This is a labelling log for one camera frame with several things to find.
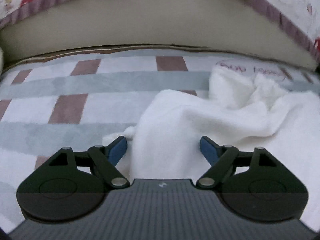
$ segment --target crumpled white cloth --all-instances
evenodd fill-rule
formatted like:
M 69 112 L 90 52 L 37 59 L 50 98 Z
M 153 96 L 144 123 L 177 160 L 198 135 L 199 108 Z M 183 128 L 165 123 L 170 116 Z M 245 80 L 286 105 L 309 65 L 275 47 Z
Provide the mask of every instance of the crumpled white cloth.
M 137 126 L 119 135 L 128 150 L 117 168 L 130 180 L 183 179 L 193 182 L 210 165 L 199 150 L 207 135 L 216 143 L 242 151 L 265 147 L 307 187 L 308 204 L 301 220 L 320 228 L 320 99 L 312 92 L 287 92 L 258 74 L 247 78 L 214 68 L 209 99 L 161 91 Z

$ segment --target beige panel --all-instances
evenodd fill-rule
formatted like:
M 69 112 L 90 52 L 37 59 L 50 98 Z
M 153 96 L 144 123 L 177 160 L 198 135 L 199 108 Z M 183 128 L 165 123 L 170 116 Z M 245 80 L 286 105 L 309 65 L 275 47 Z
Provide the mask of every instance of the beige panel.
M 74 0 L 0 32 L 6 61 L 137 43 L 208 46 L 316 68 L 308 52 L 245 0 Z

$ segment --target gray ribbed panel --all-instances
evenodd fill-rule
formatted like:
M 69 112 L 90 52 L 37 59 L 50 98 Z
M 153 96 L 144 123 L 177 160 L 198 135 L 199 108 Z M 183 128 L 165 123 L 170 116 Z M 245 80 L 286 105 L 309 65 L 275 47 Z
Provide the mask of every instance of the gray ribbed panel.
M 260 224 L 234 215 L 212 191 L 190 180 L 135 180 L 112 191 L 101 207 L 65 224 L 27 220 L 13 240 L 311 240 L 315 233 L 298 220 Z

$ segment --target silver screw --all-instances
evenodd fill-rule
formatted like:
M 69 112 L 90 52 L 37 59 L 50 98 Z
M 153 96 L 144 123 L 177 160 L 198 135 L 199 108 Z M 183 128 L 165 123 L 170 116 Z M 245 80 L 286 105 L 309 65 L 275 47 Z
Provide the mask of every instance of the silver screw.
M 214 184 L 214 179 L 201 178 L 201 179 L 199 179 L 199 184 L 202 186 L 212 186 Z
M 127 183 L 127 180 L 124 178 L 114 178 L 111 181 L 111 184 L 113 186 L 117 186 L 117 187 L 121 187 L 121 186 L 125 185 L 126 183 Z

